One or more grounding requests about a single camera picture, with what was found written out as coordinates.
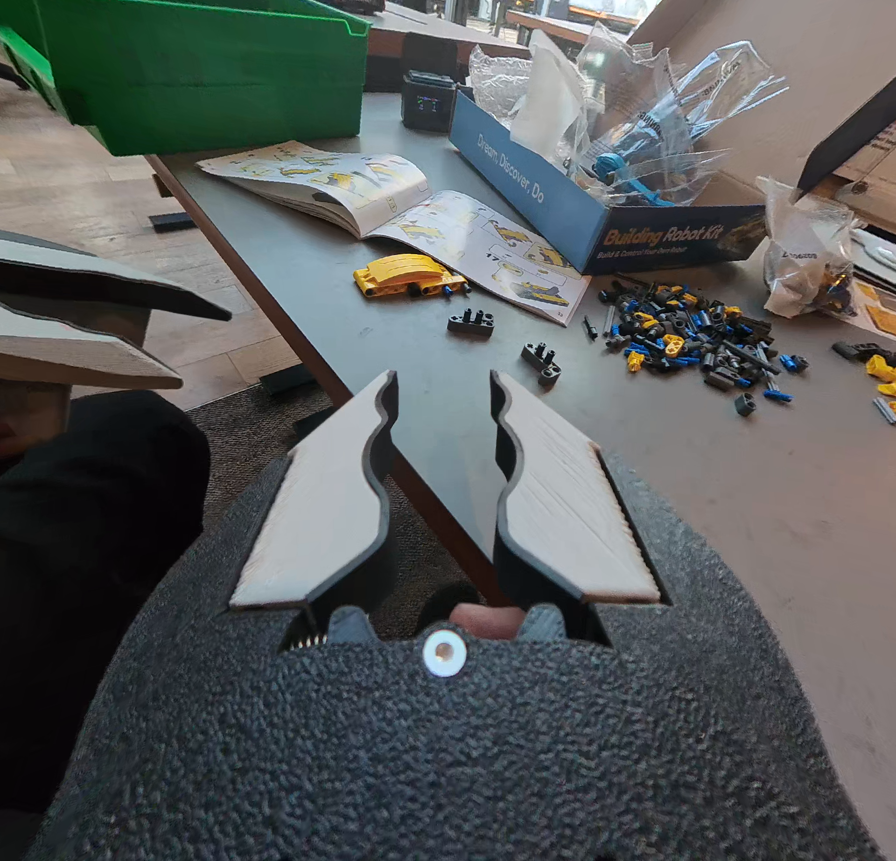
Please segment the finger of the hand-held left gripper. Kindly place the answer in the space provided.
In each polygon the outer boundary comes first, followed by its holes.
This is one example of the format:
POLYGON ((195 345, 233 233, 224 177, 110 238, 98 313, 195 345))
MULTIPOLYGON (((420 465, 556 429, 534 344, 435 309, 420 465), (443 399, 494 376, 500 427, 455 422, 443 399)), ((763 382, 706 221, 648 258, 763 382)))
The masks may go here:
POLYGON ((166 278, 79 252, 1 240, 4 296, 104 303, 230 321, 231 312, 166 278))
POLYGON ((117 389, 178 389, 183 379, 112 333, 1 307, 1 378, 7 382, 117 389))

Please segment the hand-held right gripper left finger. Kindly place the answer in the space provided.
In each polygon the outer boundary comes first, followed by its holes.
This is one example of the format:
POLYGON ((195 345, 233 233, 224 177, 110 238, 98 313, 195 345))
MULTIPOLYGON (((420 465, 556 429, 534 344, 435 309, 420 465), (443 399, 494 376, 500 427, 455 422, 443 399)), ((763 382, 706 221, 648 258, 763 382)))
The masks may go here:
POLYGON ((386 370, 287 455, 285 474, 230 597, 230 609, 322 600, 384 548, 397 373, 386 370))

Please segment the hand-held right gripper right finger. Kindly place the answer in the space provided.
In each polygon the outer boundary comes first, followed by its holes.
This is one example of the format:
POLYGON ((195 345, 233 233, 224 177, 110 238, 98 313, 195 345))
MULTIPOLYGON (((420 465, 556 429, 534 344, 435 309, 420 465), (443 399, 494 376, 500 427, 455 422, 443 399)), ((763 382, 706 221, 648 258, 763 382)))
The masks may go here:
POLYGON ((662 592, 600 448, 515 378, 490 372, 497 501, 493 561, 518 604, 657 604, 662 592))

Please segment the yellow beam assembly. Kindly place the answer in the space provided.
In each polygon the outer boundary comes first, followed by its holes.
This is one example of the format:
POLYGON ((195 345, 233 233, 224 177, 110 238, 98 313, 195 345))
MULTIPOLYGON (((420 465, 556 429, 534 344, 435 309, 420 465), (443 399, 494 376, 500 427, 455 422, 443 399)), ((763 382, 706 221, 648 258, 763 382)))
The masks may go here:
POLYGON ((367 298, 407 295, 412 298, 467 294, 468 281, 432 257, 403 253, 381 257, 353 272, 355 284, 367 298))

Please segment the grey desk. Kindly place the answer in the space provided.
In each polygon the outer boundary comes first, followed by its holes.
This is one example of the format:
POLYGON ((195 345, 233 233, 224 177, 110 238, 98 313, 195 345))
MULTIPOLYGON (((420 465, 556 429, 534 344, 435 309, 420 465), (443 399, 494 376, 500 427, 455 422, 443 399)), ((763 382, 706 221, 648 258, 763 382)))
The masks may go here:
POLYGON ((364 299, 352 272, 392 248, 196 167, 225 153, 147 161, 335 403, 397 371, 392 472, 483 592, 495 593, 490 556, 505 483, 488 375, 504 370, 538 392, 520 352, 545 341, 562 368, 546 402, 665 497, 752 593, 848 794, 894 858, 894 427, 873 406, 865 371, 831 350, 865 337, 827 318, 775 326, 776 346, 810 367, 780 378, 789 406, 760 398, 742 418, 697 374, 629 376, 588 340, 581 317, 599 318, 605 280, 589 285, 568 327, 481 292, 465 302, 364 299), (493 316, 490 337, 447 330, 467 307, 493 316))

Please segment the person's right hand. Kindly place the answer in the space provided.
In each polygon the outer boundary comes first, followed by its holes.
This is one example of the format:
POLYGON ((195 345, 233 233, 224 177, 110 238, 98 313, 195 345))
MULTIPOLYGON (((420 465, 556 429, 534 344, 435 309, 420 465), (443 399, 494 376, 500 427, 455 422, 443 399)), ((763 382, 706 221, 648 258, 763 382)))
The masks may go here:
POLYGON ((517 607, 493 608, 471 602, 458 603, 449 622, 476 639, 512 641, 516 638, 527 613, 517 607))

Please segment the dark grey angled beam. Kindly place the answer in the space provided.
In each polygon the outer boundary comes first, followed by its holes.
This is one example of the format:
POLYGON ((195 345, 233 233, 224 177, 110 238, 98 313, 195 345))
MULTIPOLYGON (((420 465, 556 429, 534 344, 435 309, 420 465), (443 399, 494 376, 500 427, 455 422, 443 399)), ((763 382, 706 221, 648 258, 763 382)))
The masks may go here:
POLYGON ((525 344, 521 349, 521 358, 537 372, 541 386, 554 386, 562 374, 562 369, 555 361, 554 350, 549 349, 544 341, 525 344))

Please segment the person's black trousers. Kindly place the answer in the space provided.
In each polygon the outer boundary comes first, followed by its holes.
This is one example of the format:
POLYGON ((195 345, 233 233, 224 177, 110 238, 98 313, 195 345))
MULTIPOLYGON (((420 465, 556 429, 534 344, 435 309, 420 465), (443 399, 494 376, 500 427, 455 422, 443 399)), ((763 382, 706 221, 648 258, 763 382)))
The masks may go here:
POLYGON ((43 812, 134 617, 203 531, 205 433, 151 391, 2 451, 1 804, 43 812))

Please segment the pile of mixed building pieces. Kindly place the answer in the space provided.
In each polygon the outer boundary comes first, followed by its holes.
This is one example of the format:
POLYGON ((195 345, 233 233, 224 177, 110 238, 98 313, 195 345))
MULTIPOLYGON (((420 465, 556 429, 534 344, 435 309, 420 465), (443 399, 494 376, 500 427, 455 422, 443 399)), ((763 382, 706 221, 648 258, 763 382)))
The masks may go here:
MULTIPOLYGON (((794 397, 781 388, 780 376, 801 375, 809 366, 805 357, 775 349, 769 321, 750 317, 741 307, 689 285, 620 274, 599 291, 598 301, 599 319, 587 316, 600 336, 590 341, 618 357, 626 374, 697 374, 703 385, 732 396, 735 411, 743 418, 756 411, 758 398, 789 406, 794 397), (617 313, 612 335, 605 339, 602 325, 609 305, 615 305, 617 313), (646 354, 640 372, 626 371, 627 349, 646 354)), ((583 318, 582 326, 588 338, 583 318)))

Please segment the green plastic bin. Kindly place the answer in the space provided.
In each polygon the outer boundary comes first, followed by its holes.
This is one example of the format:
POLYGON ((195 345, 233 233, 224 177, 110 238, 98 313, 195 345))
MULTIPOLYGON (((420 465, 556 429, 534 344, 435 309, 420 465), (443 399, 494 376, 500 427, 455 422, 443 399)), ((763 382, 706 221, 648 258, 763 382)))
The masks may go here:
POLYGON ((369 24, 313 0, 1 0, 21 78, 116 156, 360 129, 369 24))

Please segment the building instruction booklet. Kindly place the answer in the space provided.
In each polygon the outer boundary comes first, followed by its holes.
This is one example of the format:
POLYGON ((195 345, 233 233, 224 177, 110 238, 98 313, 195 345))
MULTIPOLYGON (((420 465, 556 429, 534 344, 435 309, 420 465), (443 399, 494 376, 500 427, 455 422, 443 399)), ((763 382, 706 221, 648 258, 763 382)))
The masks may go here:
POLYGON ((589 278, 532 228, 461 192, 433 192, 415 164, 393 153, 340 153, 293 140, 196 167, 358 240, 397 241, 561 326, 570 324, 588 286, 589 278))

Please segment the cluster of yellow black parts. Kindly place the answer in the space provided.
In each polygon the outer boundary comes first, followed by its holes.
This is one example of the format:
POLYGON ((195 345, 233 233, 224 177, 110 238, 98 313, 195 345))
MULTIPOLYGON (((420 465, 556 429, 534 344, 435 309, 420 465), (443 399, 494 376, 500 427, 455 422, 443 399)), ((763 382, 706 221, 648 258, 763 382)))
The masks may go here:
POLYGON ((835 341, 832 351, 846 361, 860 364, 874 380, 875 396, 872 400, 882 418, 895 427, 895 352, 875 341, 835 341))

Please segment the blue kit box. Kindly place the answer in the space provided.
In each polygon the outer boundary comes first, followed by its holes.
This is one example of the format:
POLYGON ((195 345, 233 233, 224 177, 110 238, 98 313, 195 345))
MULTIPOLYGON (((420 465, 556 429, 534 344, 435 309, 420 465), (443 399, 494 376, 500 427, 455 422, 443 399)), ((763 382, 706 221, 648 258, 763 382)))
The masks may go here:
POLYGON ((745 261, 766 239, 764 204, 604 206, 464 92, 450 142, 579 273, 651 271, 745 261))

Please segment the blue curved plastic part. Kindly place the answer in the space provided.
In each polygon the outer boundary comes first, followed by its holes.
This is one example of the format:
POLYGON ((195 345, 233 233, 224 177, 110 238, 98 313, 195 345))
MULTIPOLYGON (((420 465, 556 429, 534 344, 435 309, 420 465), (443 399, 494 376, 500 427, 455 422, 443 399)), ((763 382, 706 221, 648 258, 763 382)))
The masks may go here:
POLYGON ((649 188, 622 157, 616 153, 597 156, 593 173, 605 190, 607 206, 675 207, 659 190, 649 188))

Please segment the small black device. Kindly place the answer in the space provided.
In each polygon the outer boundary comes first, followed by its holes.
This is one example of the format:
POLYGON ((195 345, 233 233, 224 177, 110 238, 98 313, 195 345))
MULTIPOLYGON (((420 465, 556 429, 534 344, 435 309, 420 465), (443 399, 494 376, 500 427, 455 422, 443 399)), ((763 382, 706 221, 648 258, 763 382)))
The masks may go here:
POLYGON ((450 131, 456 81, 447 75, 408 70, 402 77, 400 118, 411 130, 447 135, 450 131))

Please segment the small yellow picture leaflet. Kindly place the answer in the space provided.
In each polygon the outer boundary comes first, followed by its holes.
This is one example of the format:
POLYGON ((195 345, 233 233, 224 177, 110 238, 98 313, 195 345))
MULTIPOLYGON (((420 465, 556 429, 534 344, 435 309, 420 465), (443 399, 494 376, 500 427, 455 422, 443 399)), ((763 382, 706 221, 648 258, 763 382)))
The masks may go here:
POLYGON ((895 339, 895 296, 854 279, 849 286, 848 311, 837 315, 842 322, 886 339, 895 339))

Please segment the white moulded tray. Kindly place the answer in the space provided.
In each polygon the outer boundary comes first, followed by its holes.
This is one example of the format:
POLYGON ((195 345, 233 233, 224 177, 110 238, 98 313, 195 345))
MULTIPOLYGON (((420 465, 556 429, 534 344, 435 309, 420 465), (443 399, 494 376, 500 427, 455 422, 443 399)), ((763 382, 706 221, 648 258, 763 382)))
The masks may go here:
POLYGON ((865 251, 865 254, 880 265, 895 270, 895 252, 889 246, 881 244, 878 237, 862 229, 852 231, 853 240, 865 251))

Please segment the long grey table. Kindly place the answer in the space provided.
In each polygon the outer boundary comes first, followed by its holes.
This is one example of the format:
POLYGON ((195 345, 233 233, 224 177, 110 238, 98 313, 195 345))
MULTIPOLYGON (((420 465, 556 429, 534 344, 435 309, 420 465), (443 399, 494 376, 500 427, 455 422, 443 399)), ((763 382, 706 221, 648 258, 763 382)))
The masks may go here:
POLYGON ((457 43, 458 61, 466 64, 475 46, 490 57, 515 57, 529 60, 528 48, 516 42, 493 37, 473 27, 464 27, 445 21, 436 15, 427 15, 399 4, 387 2, 384 11, 373 16, 361 16, 370 28, 368 54, 380 58, 398 59, 404 45, 404 36, 422 35, 457 43))

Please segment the white paper sheet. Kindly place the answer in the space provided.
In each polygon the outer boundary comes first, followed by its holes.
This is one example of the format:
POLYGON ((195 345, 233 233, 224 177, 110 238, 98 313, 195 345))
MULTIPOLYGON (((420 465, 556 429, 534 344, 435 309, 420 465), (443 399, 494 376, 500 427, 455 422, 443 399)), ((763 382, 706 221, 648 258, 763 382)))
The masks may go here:
POLYGON ((586 98, 579 72, 541 31, 532 34, 532 66, 510 138, 567 173, 588 137, 586 98))

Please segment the clear bag of kit parts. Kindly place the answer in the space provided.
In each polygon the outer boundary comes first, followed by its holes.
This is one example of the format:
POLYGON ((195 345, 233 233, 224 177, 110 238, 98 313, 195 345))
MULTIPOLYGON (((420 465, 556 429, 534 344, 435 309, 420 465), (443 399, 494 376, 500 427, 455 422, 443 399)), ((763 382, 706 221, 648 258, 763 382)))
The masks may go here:
POLYGON ((633 45, 600 25, 575 66, 588 137, 566 176, 604 206, 605 190, 592 171, 601 153, 620 155, 649 188, 689 206, 729 156, 706 147, 709 134, 789 88, 748 41, 714 49, 688 68, 668 49, 633 45))

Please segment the printed building blocks sheet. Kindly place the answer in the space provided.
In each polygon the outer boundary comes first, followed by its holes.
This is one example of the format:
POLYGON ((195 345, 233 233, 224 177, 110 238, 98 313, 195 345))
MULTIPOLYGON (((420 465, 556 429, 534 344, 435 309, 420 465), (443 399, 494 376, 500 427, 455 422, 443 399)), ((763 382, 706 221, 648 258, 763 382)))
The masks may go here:
POLYGON ((895 233, 895 123, 836 171, 847 183, 835 199, 873 226, 895 233))

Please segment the cardboard box lid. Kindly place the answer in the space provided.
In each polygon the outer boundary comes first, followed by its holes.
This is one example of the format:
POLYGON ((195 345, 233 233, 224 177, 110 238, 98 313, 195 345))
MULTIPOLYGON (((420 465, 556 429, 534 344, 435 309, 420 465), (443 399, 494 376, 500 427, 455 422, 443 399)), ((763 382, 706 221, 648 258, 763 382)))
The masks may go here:
POLYGON ((661 0, 630 36, 693 66, 747 40, 789 90, 711 131, 731 155, 700 204, 761 201, 757 176, 795 186, 812 151, 894 78, 895 0, 661 0))

